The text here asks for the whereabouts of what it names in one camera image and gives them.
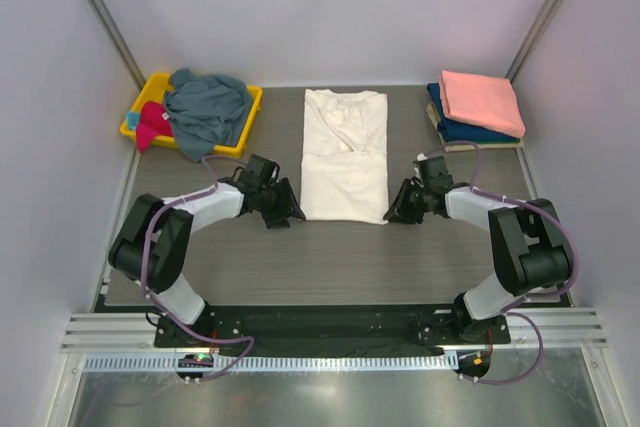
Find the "cream white t shirt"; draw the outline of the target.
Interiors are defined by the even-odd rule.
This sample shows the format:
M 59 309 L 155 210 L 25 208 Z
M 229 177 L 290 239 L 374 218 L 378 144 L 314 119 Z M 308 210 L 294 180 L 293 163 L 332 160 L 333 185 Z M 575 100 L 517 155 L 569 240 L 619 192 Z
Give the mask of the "cream white t shirt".
M 384 93 L 305 91 L 300 206 L 308 220 L 386 223 L 387 122 Z

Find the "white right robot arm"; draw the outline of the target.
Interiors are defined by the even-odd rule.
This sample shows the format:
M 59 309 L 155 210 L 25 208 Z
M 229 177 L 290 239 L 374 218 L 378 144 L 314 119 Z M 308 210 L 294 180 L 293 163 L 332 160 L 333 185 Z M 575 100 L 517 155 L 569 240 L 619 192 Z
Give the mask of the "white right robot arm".
M 414 166 L 416 174 L 401 184 L 385 221 L 420 224 L 432 213 L 489 234 L 493 273 L 455 298 L 445 322 L 449 336 L 488 340 L 508 310 L 573 278 L 574 249 L 550 201 L 509 200 L 457 183 L 442 156 L 420 158 Z

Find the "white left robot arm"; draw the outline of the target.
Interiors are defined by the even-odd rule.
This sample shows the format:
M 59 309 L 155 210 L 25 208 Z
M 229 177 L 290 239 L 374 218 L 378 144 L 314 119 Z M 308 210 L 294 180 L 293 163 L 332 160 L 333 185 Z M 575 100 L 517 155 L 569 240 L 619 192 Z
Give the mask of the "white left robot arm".
M 226 177 L 189 194 L 139 196 L 108 254 L 108 263 L 136 283 L 159 311 L 157 331 L 177 333 L 188 345 L 213 341 L 210 304 L 189 284 L 183 268 L 191 235 L 215 223 L 257 212 L 268 229 L 306 219 L 288 178 L 273 160 L 252 155 Z

